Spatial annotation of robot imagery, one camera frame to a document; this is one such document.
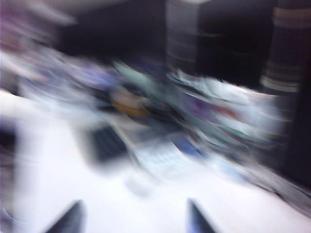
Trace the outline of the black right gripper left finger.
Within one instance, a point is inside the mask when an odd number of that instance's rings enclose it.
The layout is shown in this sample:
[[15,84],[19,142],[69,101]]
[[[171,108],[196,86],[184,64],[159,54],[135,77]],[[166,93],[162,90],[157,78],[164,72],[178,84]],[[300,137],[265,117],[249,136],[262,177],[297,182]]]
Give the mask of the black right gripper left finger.
[[83,233],[86,211],[81,200],[76,201],[46,233]]

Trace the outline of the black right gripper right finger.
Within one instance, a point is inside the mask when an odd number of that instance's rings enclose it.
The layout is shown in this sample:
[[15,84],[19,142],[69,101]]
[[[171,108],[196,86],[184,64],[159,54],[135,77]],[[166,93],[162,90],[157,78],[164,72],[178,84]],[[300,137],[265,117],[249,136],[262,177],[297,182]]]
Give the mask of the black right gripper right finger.
[[216,233],[192,199],[188,199],[188,233]]

